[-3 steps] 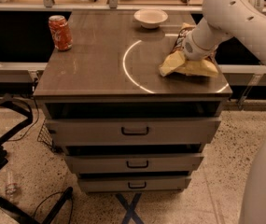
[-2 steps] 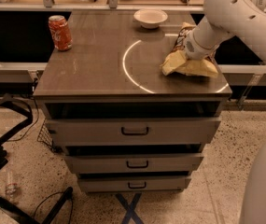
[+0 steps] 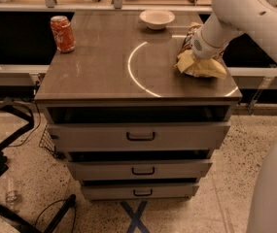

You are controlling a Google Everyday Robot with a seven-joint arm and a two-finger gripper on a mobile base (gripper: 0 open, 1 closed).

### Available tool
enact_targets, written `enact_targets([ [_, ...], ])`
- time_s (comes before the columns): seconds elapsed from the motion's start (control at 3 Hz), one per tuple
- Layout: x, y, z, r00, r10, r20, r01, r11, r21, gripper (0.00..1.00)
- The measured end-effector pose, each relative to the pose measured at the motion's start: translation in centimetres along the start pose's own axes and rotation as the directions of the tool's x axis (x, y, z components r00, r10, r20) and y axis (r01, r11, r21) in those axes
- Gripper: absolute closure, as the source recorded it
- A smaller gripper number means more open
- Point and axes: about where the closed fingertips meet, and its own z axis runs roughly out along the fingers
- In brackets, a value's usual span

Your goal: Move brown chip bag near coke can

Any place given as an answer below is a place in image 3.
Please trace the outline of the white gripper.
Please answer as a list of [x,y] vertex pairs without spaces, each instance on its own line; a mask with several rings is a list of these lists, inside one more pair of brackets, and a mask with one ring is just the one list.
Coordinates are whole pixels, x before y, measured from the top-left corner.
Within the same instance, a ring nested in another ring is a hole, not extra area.
[[227,46],[227,40],[220,38],[216,43],[208,42],[203,36],[203,27],[200,26],[190,40],[193,54],[199,59],[210,59],[220,54]]

